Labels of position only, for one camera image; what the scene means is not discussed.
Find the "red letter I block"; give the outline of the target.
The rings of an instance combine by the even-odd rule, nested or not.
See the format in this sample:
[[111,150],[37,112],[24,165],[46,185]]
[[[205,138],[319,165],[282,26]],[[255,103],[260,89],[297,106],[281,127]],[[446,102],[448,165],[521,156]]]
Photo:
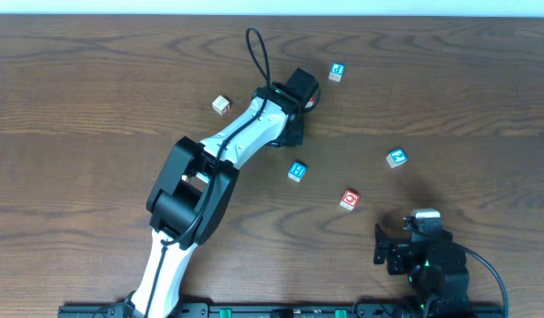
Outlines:
[[219,115],[224,116],[230,109],[230,101],[223,95],[218,95],[212,102],[212,107]]

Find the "blue number 2 block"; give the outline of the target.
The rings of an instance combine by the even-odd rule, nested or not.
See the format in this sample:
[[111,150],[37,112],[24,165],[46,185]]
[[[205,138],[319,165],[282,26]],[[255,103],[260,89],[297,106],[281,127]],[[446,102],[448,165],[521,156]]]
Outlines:
[[408,157],[402,148],[397,148],[389,152],[386,161],[391,168],[396,168],[408,161]]

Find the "red letter A block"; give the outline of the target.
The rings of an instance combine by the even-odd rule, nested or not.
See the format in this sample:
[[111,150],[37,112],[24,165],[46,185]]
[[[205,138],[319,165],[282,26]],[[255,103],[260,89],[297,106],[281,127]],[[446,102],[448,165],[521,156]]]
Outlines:
[[313,95],[306,104],[306,109],[312,108],[315,103],[315,96]]

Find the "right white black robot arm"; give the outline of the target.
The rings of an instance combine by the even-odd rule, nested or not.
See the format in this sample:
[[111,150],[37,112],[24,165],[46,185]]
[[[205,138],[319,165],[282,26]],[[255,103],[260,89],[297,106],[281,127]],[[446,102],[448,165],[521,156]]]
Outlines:
[[391,238],[376,224],[374,263],[387,265],[391,276],[406,275],[414,295],[405,298],[393,317],[467,318],[470,281],[466,255],[453,246],[452,234],[442,228],[437,212],[420,212],[404,219],[409,238]]

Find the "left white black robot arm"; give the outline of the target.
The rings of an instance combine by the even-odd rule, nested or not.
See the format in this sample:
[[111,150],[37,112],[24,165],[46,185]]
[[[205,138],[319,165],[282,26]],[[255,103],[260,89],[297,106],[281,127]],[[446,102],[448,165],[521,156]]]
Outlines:
[[153,245],[139,288],[123,304],[125,317],[170,316],[193,252],[222,221],[240,168],[265,146],[302,143],[303,116],[319,87],[298,68],[284,84],[258,87],[246,111],[217,134],[176,142],[147,198]]

